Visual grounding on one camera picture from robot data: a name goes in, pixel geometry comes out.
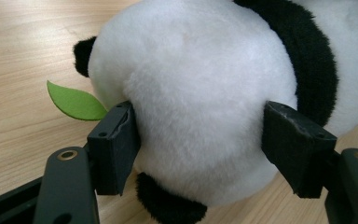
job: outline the panda plush toy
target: panda plush toy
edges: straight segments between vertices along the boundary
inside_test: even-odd
[[[358,124],[358,0],[143,0],[75,55],[106,108],[133,104],[138,198],[161,223],[271,181],[267,101],[337,136]]]

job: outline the black metal bracket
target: black metal bracket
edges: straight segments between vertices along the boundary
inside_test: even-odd
[[[122,194],[140,145],[132,104],[116,105],[84,147],[54,152],[43,177],[0,196],[0,224],[99,223],[94,190]]]
[[[262,149],[300,198],[325,202],[331,224],[358,223],[358,149],[334,150],[337,138],[293,108],[267,102]]]

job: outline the black fur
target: black fur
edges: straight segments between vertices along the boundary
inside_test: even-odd
[[[97,36],[93,36],[74,45],[76,71],[85,77],[89,77],[89,60],[96,38]]]
[[[311,13],[287,0],[234,2],[258,13],[280,37],[296,73],[298,112],[324,126],[336,103],[338,79],[328,39]]]
[[[145,173],[138,175],[137,192],[138,200],[159,223],[194,224],[205,217],[205,205],[170,194]]]

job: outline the green leaf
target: green leaf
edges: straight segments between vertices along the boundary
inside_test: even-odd
[[[48,81],[48,94],[67,116],[82,120],[100,120],[107,114],[103,105],[85,91],[65,88]]]

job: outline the table surface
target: table surface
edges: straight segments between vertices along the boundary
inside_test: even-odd
[[[70,119],[48,97],[47,80],[92,92],[74,66],[73,45],[134,0],[0,1],[0,194],[44,172],[48,156],[83,146],[96,122]],[[358,147],[358,127],[337,151]],[[124,195],[99,196],[102,223],[156,223],[136,199],[135,173]],[[327,223],[321,199],[298,199],[280,174],[256,195],[210,208],[201,223]]]

